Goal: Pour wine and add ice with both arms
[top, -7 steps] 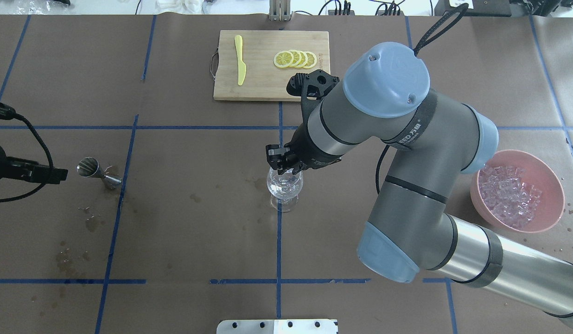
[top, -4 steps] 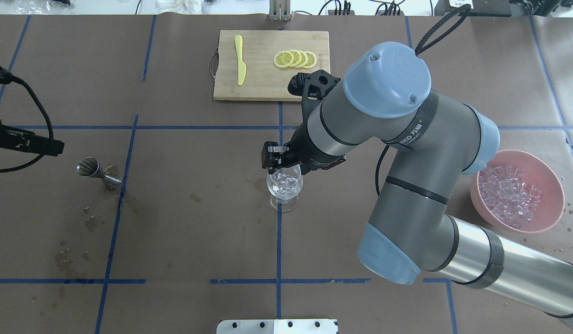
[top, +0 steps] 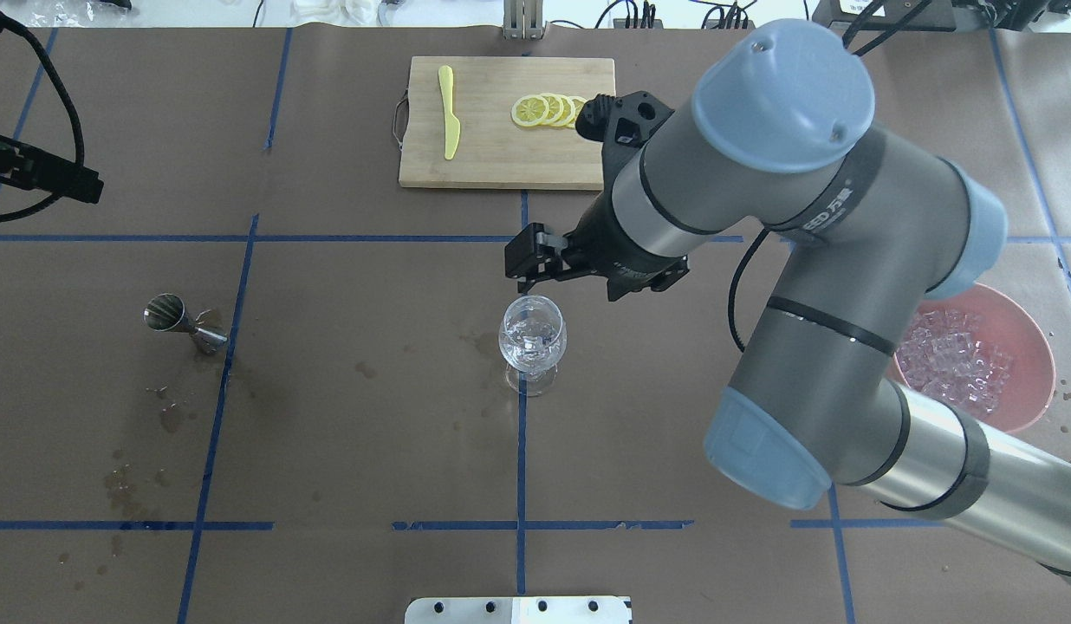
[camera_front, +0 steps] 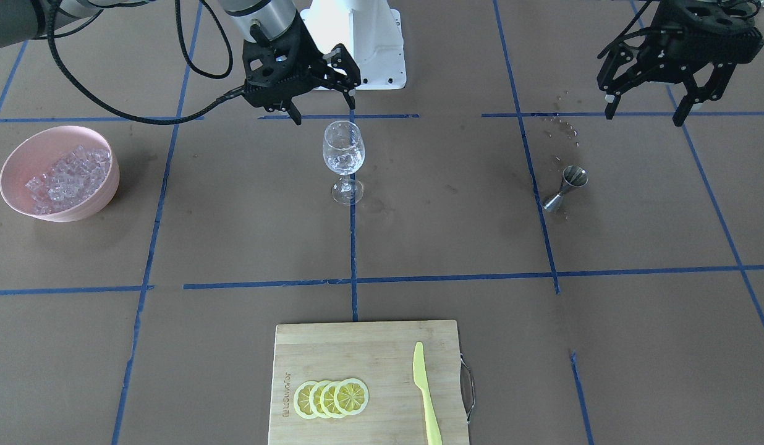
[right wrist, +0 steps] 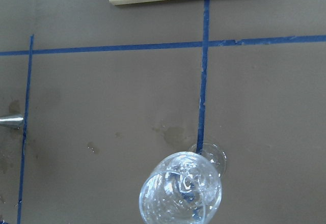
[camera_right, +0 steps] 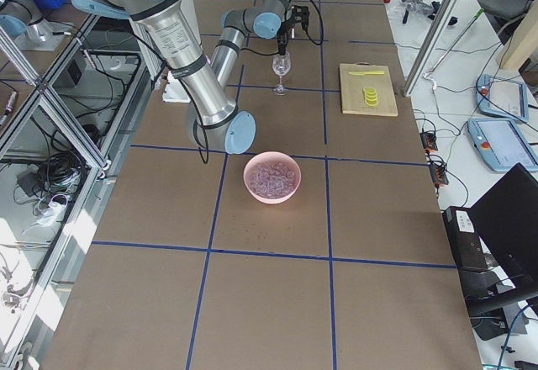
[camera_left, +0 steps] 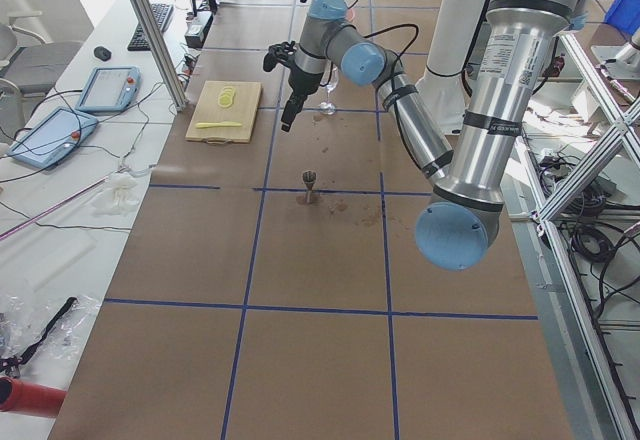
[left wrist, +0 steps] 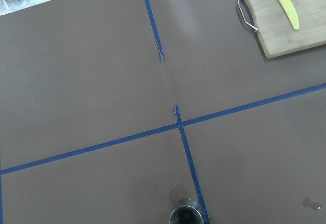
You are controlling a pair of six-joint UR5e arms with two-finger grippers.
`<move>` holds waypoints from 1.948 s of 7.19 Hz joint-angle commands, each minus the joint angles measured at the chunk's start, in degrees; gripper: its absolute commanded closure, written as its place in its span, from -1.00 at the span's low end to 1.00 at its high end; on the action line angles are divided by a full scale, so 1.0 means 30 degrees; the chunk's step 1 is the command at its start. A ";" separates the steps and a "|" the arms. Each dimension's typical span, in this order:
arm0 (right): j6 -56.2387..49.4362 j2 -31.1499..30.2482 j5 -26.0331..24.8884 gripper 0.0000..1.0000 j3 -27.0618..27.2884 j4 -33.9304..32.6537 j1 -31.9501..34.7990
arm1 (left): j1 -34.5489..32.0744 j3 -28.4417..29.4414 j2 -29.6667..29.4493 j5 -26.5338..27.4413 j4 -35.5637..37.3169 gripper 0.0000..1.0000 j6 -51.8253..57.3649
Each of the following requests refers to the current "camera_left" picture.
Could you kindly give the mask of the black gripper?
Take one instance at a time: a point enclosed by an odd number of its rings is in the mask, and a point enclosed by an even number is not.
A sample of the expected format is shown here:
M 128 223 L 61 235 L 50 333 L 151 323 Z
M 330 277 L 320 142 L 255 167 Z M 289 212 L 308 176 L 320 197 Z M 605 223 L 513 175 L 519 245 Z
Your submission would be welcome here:
M 263 70 L 271 72 L 277 64 L 290 70 L 288 83 L 292 94 L 287 100 L 281 119 L 281 130 L 289 132 L 296 116 L 302 111 L 306 97 L 314 94 L 325 71 L 325 58 L 308 53 L 295 41 L 285 41 L 268 47 Z

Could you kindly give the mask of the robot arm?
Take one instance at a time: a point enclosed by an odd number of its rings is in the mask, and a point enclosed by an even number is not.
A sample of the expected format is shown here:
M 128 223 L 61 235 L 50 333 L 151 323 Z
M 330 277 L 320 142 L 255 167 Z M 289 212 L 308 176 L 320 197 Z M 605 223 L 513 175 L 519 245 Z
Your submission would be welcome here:
M 500 182 L 550 44 L 584 24 L 586 0 L 442 0 L 424 75 L 362 36 L 345 0 L 311 0 L 301 37 L 272 45 L 263 68 L 289 71 L 289 130 L 328 66 L 372 86 L 433 194 L 415 231 L 422 255 L 464 270 L 499 231 Z

